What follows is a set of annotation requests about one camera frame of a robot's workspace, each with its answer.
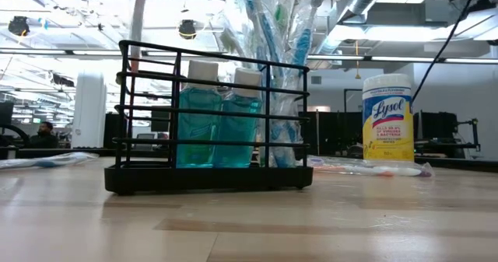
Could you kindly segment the blue mouthwash bottle white cap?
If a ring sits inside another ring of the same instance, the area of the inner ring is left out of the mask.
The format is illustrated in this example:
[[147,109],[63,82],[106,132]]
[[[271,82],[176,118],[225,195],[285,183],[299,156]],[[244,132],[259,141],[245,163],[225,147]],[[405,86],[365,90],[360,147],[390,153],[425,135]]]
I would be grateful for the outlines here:
[[199,140],[199,144],[177,146],[177,167],[211,167],[214,140],[219,126],[219,117],[212,114],[193,114],[192,110],[221,110],[222,97],[215,86],[187,83],[179,95],[179,107],[189,110],[178,117],[177,137],[180,140]]
[[[245,114],[260,114],[261,92],[255,89],[232,88],[224,97],[222,111]],[[217,168],[248,168],[251,164],[253,145],[256,139],[256,117],[224,116],[219,125],[219,141],[237,141],[237,145],[217,145],[213,166]]]

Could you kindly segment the black wire caddy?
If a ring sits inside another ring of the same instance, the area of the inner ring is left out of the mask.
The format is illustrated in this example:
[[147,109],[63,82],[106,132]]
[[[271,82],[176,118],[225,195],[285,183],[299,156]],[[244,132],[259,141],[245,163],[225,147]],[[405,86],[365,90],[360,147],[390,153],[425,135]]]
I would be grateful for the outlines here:
[[[129,47],[141,47],[139,70],[132,72],[130,67]],[[300,111],[307,105],[307,72],[305,66],[287,63],[273,63],[253,58],[242,58],[228,54],[193,51],[179,47],[122,40],[119,43],[122,54],[122,68],[117,77],[120,81],[121,95],[116,111],[119,114],[117,126],[116,153],[114,165],[104,170],[105,187],[116,194],[133,194],[136,192],[153,192],[166,190],[202,190],[202,189],[266,189],[277,187],[307,187],[313,180],[313,168],[305,162],[296,162],[295,167],[271,167],[263,160],[265,148],[279,146],[294,148],[294,152],[305,152],[307,144],[272,143],[265,141],[263,130],[269,119],[307,122],[300,116]],[[243,62],[251,63],[261,72],[263,67],[278,65],[285,69],[281,79],[281,89],[260,86],[246,86],[233,83],[236,68],[242,68]],[[289,74],[303,71],[302,91],[289,87]],[[215,86],[222,97],[221,110],[192,110],[193,114],[212,114],[219,117],[256,117],[257,136],[255,142],[241,142],[242,145],[254,145],[251,164],[248,168],[217,168],[213,166],[213,157],[217,145],[236,145],[235,141],[219,141],[218,133],[209,144],[214,146],[211,167],[177,167],[177,146],[179,144],[199,144],[199,140],[180,140],[177,137],[178,117],[189,110],[179,107],[180,91],[187,83],[199,83]],[[224,97],[232,87],[256,89],[261,91],[261,114],[244,114],[223,112]],[[268,91],[285,93],[281,106],[282,114],[271,115],[265,112],[263,95]],[[288,106],[290,95],[302,95],[296,99],[298,115],[291,114]],[[166,151],[157,160],[137,160],[132,151],[142,140],[135,138],[132,128],[135,121],[162,121],[169,126],[169,136],[162,140]]]

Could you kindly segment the black office partition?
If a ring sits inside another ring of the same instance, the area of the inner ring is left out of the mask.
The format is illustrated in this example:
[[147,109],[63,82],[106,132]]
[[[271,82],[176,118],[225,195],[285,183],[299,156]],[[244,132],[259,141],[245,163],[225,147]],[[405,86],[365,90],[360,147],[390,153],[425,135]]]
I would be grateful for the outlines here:
[[363,157],[363,121],[360,112],[306,112],[303,141],[312,155]]

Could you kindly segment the black ceiling lamp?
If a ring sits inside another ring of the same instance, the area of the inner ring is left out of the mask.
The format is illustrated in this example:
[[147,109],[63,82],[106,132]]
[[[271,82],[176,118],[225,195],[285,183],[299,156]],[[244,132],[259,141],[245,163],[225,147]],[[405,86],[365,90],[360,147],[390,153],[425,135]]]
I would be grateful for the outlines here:
[[183,19],[178,27],[178,34],[185,40],[193,40],[197,37],[195,21],[193,19]]
[[26,37],[30,33],[30,26],[25,16],[14,16],[9,22],[8,31],[18,37]]

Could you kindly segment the yellow Lysol wipes canister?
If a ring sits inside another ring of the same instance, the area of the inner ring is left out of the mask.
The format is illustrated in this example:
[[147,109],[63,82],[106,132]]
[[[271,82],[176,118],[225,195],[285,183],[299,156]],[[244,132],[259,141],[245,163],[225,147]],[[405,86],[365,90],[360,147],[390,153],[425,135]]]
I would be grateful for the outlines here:
[[414,160],[412,80],[405,74],[365,79],[363,102],[363,158]]

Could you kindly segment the white round column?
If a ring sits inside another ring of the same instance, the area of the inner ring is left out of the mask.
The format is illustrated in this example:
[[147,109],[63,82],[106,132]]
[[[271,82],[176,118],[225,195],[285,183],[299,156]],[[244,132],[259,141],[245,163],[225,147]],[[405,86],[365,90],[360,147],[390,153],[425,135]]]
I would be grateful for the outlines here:
[[81,71],[77,77],[72,121],[73,148],[101,148],[106,117],[107,86],[102,72]]

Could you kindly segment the wrapped purple white toothbrush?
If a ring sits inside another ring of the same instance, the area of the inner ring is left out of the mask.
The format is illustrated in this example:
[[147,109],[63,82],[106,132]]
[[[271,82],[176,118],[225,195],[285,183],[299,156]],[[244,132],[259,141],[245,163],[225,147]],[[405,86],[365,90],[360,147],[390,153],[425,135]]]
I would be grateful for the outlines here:
[[431,177],[432,173],[424,169],[423,167],[418,168],[408,165],[353,165],[353,166],[365,166],[365,167],[377,167],[380,169],[385,169],[388,172],[394,174],[394,176],[420,176],[420,177]]

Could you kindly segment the black office monitors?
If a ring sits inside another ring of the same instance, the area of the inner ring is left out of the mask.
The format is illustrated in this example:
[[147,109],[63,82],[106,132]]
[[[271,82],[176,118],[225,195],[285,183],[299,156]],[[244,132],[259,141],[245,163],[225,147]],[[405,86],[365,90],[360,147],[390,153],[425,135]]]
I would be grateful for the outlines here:
[[458,157],[454,134],[458,132],[458,119],[453,113],[419,111],[413,117],[415,153],[442,154]]

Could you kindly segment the seated person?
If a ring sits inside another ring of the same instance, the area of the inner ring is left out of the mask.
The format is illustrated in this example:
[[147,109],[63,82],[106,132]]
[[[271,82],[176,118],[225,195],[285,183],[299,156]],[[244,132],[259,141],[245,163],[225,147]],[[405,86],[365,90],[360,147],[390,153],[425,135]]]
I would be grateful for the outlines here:
[[36,135],[30,138],[29,148],[57,148],[58,137],[52,134],[53,124],[44,121],[40,124]]

